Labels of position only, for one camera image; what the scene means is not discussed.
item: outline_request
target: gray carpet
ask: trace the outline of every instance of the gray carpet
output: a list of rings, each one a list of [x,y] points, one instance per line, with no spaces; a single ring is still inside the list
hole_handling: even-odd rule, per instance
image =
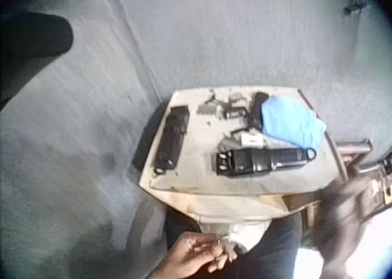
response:
[[[299,87],[335,140],[371,137],[368,160],[381,156],[392,145],[392,32],[369,2],[349,17],[349,0],[24,5],[66,17],[75,41],[1,113],[9,277],[141,278],[156,264],[164,210],[131,163],[143,162],[143,129],[176,89]]]

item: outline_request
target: gray floor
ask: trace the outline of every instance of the gray floor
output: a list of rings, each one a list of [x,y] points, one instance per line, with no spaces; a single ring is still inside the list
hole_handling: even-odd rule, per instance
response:
[[[371,137],[375,160],[392,145],[392,30],[369,2],[350,17],[349,0],[30,2],[66,17],[75,41],[1,113],[3,267],[15,278],[152,268],[164,211],[131,161],[176,89],[299,87],[334,139]]]

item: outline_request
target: hand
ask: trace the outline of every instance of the hand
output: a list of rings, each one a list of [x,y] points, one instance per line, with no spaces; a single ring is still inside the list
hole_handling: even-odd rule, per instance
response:
[[[210,263],[209,272],[223,269],[227,260],[237,255],[220,237],[207,233],[184,233],[169,251],[167,257],[152,274],[153,279],[180,279],[196,273]]]
[[[333,181],[322,190],[321,213],[315,224],[315,244],[323,256],[325,273],[345,274],[344,264],[356,250],[363,232],[364,194],[370,188],[367,177],[346,184]]]

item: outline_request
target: jeans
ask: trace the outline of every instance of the jeans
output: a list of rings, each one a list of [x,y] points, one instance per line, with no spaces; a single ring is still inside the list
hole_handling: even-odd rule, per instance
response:
[[[167,211],[165,229],[168,250],[183,232],[201,232],[196,221],[173,209]],[[262,239],[249,252],[239,255],[232,263],[227,261],[223,270],[208,273],[206,267],[202,267],[190,278],[293,278],[295,258],[300,247],[301,236],[300,213],[275,219]]]

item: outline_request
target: blue cloth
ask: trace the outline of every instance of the blue cloth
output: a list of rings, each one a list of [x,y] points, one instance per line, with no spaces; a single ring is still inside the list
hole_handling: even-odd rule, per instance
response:
[[[299,101],[273,96],[260,108],[264,134],[302,148],[321,145],[326,125]]]

